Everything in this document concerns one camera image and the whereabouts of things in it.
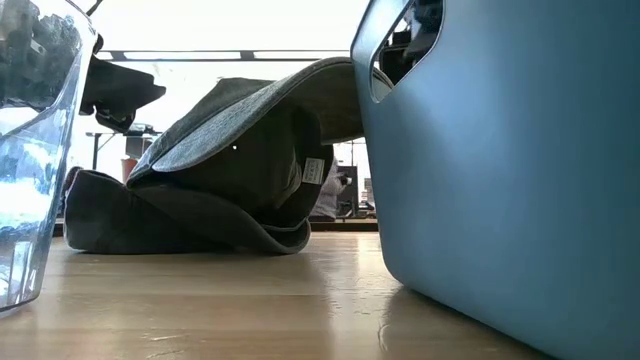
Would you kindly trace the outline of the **black equipment cabinet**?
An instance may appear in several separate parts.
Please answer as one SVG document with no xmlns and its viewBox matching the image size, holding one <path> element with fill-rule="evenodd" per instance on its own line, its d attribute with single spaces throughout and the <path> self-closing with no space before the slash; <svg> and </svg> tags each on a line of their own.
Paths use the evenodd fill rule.
<svg viewBox="0 0 640 360">
<path fill-rule="evenodd" d="M 347 185 L 338 195 L 338 217 L 351 218 L 356 215 L 359 204 L 358 170 L 356 166 L 339 166 L 338 172 L 347 178 Z"/>
</svg>

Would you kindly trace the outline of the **blue plastic bin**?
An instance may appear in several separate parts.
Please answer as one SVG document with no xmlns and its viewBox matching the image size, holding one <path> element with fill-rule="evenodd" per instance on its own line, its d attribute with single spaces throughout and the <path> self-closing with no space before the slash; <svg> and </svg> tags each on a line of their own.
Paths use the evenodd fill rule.
<svg viewBox="0 0 640 360">
<path fill-rule="evenodd" d="M 404 285 L 564 360 L 640 360 L 640 0 L 444 0 L 371 79 L 407 0 L 354 39 L 382 252 Z"/>
</svg>

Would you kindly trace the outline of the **dark grey cap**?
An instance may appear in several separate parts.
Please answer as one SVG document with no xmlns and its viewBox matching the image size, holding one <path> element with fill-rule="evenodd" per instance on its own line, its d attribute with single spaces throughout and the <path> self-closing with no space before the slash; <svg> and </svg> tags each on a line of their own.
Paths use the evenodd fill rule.
<svg viewBox="0 0 640 360">
<path fill-rule="evenodd" d="M 75 250 L 103 255 L 232 250 L 188 230 L 107 174 L 78 170 L 66 185 L 64 237 Z"/>
</svg>

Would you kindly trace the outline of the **black aluminium rig frame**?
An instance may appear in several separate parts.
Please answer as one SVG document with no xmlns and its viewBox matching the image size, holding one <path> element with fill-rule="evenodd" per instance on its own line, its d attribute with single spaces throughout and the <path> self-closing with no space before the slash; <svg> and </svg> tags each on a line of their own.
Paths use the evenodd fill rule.
<svg viewBox="0 0 640 360">
<path fill-rule="evenodd" d="M 64 235 L 71 241 L 77 239 L 88 239 L 102 241 L 103 239 L 155 239 L 173 238 L 179 236 L 196 237 L 196 238 L 212 238 L 233 236 L 248 237 L 286 237 L 297 236 L 302 238 L 312 231 L 338 231 L 338 232 L 377 232 L 378 224 L 376 222 L 309 222 L 302 221 L 294 227 L 278 228 L 263 227 L 260 224 L 249 221 L 248 223 L 240 222 L 224 222 L 221 224 L 214 223 L 193 223 L 180 224 L 171 219 L 160 219 L 159 221 L 65 221 L 64 223 L 56 223 L 54 235 Z"/>
</svg>

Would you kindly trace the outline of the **person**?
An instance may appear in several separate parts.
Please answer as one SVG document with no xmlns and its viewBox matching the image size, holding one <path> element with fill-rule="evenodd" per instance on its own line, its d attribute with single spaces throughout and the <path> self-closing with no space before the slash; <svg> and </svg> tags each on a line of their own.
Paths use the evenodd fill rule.
<svg viewBox="0 0 640 360">
<path fill-rule="evenodd" d="M 309 220 L 334 222 L 338 214 L 338 196 L 351 183 L 351 178 L 339 171 L 338 160 L 334 158 Z"/>
</svg>

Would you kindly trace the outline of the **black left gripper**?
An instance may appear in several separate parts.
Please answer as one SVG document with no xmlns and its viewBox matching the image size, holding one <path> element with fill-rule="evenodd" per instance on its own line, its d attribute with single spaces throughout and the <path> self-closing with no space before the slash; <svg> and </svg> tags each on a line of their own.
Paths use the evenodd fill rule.
<svg viewBox="0 0 640 360">
<path fill-rule="evenodd" d="M 97 122 L 125 133 L 136 110 L 160 99 L 164 86 L 156 85 L 153 75 L 127 69 L 91 56 L 80 113 L 94 115 Z"/>
</svg>

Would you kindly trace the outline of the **black background table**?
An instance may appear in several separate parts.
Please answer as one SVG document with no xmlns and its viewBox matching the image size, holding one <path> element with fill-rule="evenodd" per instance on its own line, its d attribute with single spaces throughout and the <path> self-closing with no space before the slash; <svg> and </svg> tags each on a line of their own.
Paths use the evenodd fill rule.
<svg viewBox="0 0 640 360">
<path fill-rule="evenodd" d="M 99 151 L 109 143 L 115 136 L 122 136 L 125 139 L 124 154 L 126 158 L 139 159 L 152 142 L 161 135 L 157 131 L 129 131 L 126 133 L 116 132 L 87 132 L 86 136 L 93 139 L 92 166 L 93 170 L 98 167 Z"/>
</svg>

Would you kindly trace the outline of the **clear plastic bin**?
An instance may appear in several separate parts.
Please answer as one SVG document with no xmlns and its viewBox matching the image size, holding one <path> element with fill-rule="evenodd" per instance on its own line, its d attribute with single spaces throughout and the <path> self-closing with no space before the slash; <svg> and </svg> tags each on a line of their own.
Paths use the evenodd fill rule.
<svg viewBox="0 0 640 360">
<path fill-rule="evenodd" d="M 0 317 L 41 292 L 96 39 L 73 0 L 0 0 Z"/>
</svg>

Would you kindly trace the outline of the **grey-green denim cap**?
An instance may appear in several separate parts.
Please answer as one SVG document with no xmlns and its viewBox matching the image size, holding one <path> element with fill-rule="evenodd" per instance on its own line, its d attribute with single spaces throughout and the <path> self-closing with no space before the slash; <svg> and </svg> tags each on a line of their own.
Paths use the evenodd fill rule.
<svg viewBox="0 0 640 360">
<path fill-rule="evenodd" d="M 127 186 L 180 224 L 252 221 L 288 228 L 309 221 L 332 159 L 332 148 L 320 143 L 318 119 L 300 106 L 280 104 L 204 161 L 174 172 L 153 171 Z M 309 237 L 205 239 L 294 254 Z"/>
<path fill-rule="evenodd" d="M 325 58 L 277 81 L 223 78 L 186 115 L 164 131 L 132 170 L 129 184 L 155 172 L 190 168 L 221 151 L 280 102 L 311 112 L 320 143 L 364 136 L 354 64 Z"/>
</svg>

